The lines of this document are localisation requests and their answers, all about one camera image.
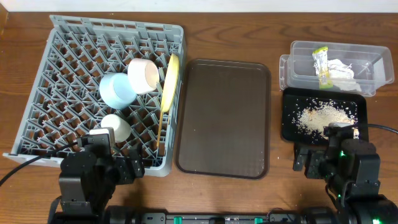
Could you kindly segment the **pink bowl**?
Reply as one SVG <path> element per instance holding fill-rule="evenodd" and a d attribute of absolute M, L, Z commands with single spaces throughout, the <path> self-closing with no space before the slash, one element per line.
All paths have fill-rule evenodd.
<path fill-rule="evenodd" d="M 151 60 L 142 58 L 134 58 L 130 61 L 127 77 L 137 95 L 155 91 L 160 80 L 156 64 Z"/>

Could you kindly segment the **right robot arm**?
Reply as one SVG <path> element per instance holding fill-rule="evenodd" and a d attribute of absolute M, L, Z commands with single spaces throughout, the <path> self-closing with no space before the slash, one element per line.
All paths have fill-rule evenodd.
<path fill-rule="evenodd" d="M 295 223 L 397 223 L 397 205 L 379 193 L 381 158 L 374 144 L 354 138 L 368 124 L 331 123 L 324 127 L 326 146 L 294 145 L 294 171 L 323 179 L 335 210 L 302 210 Z"/>

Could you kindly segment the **wooden chopstick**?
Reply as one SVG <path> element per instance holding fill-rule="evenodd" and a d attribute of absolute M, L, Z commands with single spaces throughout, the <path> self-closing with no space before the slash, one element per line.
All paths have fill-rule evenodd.
<path fill-rule="evenodd" d="M 157 91 L 159 95 L 163 94 L 163 87 L 160 82 L 156 83 Z"/>
<path fill-rule="evenodd" d="M 157 141 L 156 141 L 156 147 L 159 147 L 160 144 L 160 137 L 161 137 L 161 132 L 162 132 L 162 123 L 163 123 L 163 115 L 164 112 L 160 112 L 160 117 L 159 117 L 159 127 L 158 127 L 158 132 L 157 132 Z"/>

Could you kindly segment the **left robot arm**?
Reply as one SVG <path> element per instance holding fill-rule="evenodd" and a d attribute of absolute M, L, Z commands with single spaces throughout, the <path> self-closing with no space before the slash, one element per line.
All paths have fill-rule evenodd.
<path fill-rule="evenodd" d="M 141 145 L 114 158 L 112 128 L 92 129 L 76 143 L 82 150 L 60 165 L 61 195 L 51 204 L 48 223 L 141 223 L 141 215 L 132 208 L 108 205 L 117 185 L 132 184 L 144 176 Z"/>

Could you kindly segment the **green snack wrapper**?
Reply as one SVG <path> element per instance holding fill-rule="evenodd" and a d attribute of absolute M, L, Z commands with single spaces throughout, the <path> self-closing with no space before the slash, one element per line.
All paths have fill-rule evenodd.
<path fill-rule="evenodd" d="M 320 47 L 312 53 L 314 59 L 315 73 L 319 80 L 320 89 L 328 89 L 333 87 L 333 83 L 330 80 L 330 74 L 328 71 L 328 47 Z"/>

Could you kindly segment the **white paper napkin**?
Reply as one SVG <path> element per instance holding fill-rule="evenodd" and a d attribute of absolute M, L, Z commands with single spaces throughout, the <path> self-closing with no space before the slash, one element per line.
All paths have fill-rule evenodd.
<path fill-rule="evenodd" d="M 354 80 L 351 64 L 345 65 L 339 59 L 329 60 L 328 72 L 330 78 L 338 79 L 338 81 L 333 81 L 333 84 L 341 91 L 361 91 L 360 85 Z"/>

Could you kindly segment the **white plastic cup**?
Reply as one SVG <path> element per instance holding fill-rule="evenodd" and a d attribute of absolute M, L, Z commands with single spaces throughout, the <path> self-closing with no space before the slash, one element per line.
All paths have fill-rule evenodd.
<path fill-rule="evenodd" d="M 125 141 L 131 134 L 131 126 L 115 114 L 106 115 L 100 123 L 102 128 L 112 128 L 116 142 Z"/>

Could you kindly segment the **light blue bowl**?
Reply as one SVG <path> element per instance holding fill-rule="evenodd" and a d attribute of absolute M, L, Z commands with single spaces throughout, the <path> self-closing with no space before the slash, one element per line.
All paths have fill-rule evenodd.
<path fill-rule="evenodd" d="M 99 93 L 108 106 L 117 110 L 128 107 L 137 97 L 125 73 L 104 75 L 99 84 Z"/>

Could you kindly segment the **yellow round plate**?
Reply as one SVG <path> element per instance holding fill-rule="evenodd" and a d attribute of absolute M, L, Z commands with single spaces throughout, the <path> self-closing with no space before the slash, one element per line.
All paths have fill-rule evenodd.
<path fill-rule="evenodd" d="M 177 81 L 179 76 L 179 68 L 179 58 L 175 54 L 172 54 L 169 60 L 169 66 L 167 68 L 164 87 L 162 91 L 160 110 L 163 113 L 166 113 L 170 110 L 170 107 L 174 100 L 175 89 L 177 87 Z"/>

